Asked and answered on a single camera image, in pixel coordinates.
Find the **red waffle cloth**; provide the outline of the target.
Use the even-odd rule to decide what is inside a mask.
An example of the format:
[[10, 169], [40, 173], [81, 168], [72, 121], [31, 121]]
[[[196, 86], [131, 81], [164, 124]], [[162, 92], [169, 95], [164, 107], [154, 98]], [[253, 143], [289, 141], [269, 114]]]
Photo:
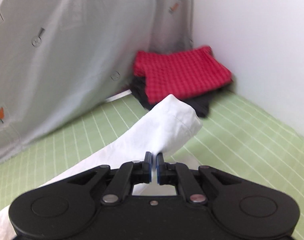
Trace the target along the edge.
[[232, 73], [214, 56], [211, 47], [172, 54], [139, 51], [134, 75], [145, 78], [145, 93], [150, 104], [169, 94], [189, 99], [224, 87], [232, 82]]

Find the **black folded garment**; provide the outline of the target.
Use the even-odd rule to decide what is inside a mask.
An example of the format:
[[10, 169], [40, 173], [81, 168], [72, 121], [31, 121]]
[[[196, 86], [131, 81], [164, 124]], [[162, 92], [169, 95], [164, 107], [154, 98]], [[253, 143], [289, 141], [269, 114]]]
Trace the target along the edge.
[[[129, 85], [129, 88], [132, 95], [138, 100], [141, 106], [151, 111], [157, 105], [157, 103], [150, 103], [148, 101], [148, 96], [145, 91], [146, 85], [145, 77], [134, 77]], [[206, 92], [200, 96], [195, 96], [188, 99], [178, 99], [174, 97], [174, 99], [179, 106], [183, 106], [185, 104], [194, 109], [195, 114], [199, 118], [207, 118], [210, 113], [211, 102], [217, 98], [218, 95], [227, 92], [231, 87], [232, 84], [230, 83], [215, 90]]]

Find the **white pants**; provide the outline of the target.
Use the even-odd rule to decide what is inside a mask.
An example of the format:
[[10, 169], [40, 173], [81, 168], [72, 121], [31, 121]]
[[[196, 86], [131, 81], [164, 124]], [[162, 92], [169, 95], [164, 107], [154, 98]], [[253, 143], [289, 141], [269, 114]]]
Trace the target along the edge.
[[114, 142], [0, 211], [0, 239], [13, 239], [15, 228], [36, 238], [71, 237], [94, 220], [100, 198], [96, 192], [111, 170], [143, 161], [146, 152], [174, 153], [201, 129], [188, 105], [169, 95]]

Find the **grey printed sheet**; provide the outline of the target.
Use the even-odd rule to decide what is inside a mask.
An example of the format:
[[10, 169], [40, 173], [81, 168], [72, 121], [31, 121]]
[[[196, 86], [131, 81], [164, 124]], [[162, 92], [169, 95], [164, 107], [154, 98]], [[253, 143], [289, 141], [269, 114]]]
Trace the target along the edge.
[[0, 163], [192, 47], [193, 0], [0, 0]]

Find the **green grid mat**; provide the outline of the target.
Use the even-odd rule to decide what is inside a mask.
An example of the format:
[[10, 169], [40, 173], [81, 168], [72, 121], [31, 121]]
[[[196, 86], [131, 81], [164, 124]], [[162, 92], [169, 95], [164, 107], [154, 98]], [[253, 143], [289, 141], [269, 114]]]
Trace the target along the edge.
[[[31, 190], [116, 140], [145, 110], [133, 96], [105, 103], [0, 165], [0, 215]], [[301, 216], [294, 236], [304, 239], [304, 138], [236, 94], [218, 95], [200, 132], [167, 161], [209, 165], [291, 195]], [[0, 239], [13, 237], [1, 233]]]

